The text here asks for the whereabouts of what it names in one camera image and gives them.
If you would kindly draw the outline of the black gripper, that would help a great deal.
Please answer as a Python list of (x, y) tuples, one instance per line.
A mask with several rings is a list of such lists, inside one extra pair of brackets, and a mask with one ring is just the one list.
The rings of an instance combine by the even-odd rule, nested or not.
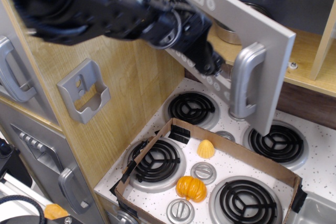
[(171, 48), (194, 61), (199, 73), (217, 76), (225, 60), (207, 41), (211, 22), (187, 0), (144, 0), (156, 11), (156, 19), (141, 39), (156, 49)]

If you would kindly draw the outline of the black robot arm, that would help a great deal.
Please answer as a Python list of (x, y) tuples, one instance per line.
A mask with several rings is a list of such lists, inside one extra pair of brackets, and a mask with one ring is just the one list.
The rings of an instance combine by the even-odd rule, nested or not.
[(104, 35), (171, 48), (206, 76), (224, 59), (207, 41), (212, 22), (186, 0), (13, 0), (26, 27), (54, 44), (75, 45)]

